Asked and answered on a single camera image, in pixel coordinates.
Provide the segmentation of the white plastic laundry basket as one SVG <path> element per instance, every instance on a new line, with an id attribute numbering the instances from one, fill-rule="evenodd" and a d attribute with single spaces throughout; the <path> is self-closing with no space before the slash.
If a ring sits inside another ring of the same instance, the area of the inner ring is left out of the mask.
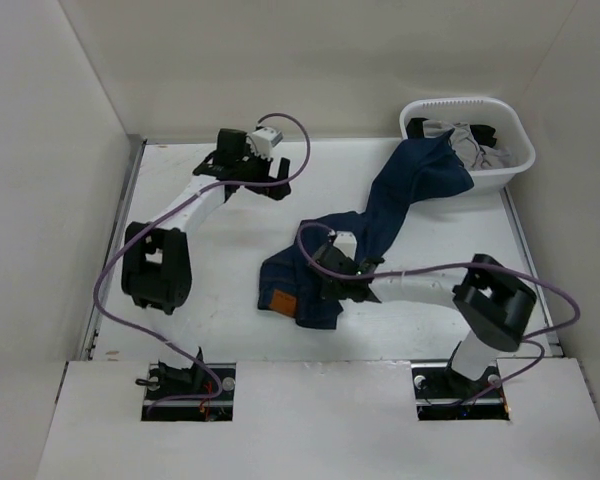
<path id="1" fill-rule="evenodd" d="M 444 137 L 471 175 L 472 194 L 504 188 L 536 152 L 513 107 L 491 97 L 418 100 L 399 115 L 404 138 Z"/>

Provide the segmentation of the dark blue denim trousers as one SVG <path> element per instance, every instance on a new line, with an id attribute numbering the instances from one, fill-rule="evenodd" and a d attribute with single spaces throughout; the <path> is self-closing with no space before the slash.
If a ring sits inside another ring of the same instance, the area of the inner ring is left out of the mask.
<path id="1" fill-rule="evenodd" d="M 355 235 L 355 260 L 379 259 L 398 236 L 411 205 L 464 193 L 474 182 L 451 146 L 449 132 L 406 139 L 391 154 L 371 184 L 365 209 L 333 213 L 301 233 L 302 246 L 314 254 L 327 241 L 327 226 Z M 264 260 L 259 271 L 257 308 L 273 311 L 310 329 L 334 330 L 343 312 L 341 299 L 327 297 L 323 279 L 292 243 Z"/>

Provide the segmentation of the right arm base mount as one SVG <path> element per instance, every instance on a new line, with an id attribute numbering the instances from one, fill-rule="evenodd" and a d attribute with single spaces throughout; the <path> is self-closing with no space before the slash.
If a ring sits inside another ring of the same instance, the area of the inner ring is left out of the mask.
<path id="1" fill-rule="evenodd" d="M 421 421 L 509 421 L 495 363 L 478 380 L 468 380 L 444 362 L 411 365 L 417 417 Z"/>

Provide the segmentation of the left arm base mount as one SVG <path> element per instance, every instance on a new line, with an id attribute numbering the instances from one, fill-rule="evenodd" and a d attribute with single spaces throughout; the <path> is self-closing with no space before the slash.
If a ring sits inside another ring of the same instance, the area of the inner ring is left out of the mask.
<path id="1" fill-rule="evenodd" d="M 145 422 L 228 422 L 233 418 L 235 364 L 193 364 L 174 368 L 151 364 L 135 384 L 143 388 L 141 420 Z"/>

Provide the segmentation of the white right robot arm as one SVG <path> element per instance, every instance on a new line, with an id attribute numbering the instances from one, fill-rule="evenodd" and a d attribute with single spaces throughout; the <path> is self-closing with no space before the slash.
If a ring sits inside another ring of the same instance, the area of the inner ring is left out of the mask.
<path id="1" fill-rule="evenodd" d="M 535 307 L 537 296 L 518 278 L 494 269 L 491 256 L 476 254 L 464 277 L 431 272 L 370 278 L 382 259 L 358 263 L 326 243 L 313 254 L 311 268 L 321 278 L 325 299 L 357 303 L 411 302 L 458 312 L 470 328 L 454 349 L 444 370 L 421 381 L 424 393 L 442 392 L 468 401 L 486 388 L 485 373 L 501 353 L 516 352 Z"/>

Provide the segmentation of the black garment in basket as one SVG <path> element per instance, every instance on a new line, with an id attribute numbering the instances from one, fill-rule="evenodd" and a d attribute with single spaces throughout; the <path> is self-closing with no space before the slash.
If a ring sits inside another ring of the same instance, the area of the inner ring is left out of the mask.
<path id="1" fill-rule="evenodd" d="M 473 139 L 480 145 L 495 148 L 498 140 L 496 129 L 484 124 L 467 124 L 462 122 L 448 123 L 438 120 L 415 117 L 406 124 L 406 135 L 408 138 L 433 138 L 443 134 L 452 128 L 468 127 Z"/>

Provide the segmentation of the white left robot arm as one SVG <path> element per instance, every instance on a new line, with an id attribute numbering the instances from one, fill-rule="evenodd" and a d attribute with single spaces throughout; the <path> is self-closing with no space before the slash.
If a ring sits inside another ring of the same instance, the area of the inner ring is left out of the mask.
<path id="1" fill-rule="evenodd" d="M 194 233 L 241 188 L 274 201 L 291 193 L 288 159 L 280 161 L 275 176 L 270 174 L 273 150 L 282 138 L 281 131 L 262 125 L 251 132 L 221 129 L 215 148 L 171 204 L 151 220 L 126 227 L 121 289 L 145 312 L 148 328 L 166 347 L 177 345 L 175 328 L 184 322 L 178 311 L 194 284 Z"/>

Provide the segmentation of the grey garment in basket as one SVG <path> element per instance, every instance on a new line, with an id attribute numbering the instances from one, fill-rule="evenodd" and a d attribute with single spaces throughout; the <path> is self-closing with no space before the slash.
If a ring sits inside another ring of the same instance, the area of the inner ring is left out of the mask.
<path id="1" fill-rule="evenodd" d="M 439 135 L 445 137 L 467 170 L 506 169 L 514 166 L 514 157 L 508 148 L 480 146 L 468 127 L 452 128 Z"/>

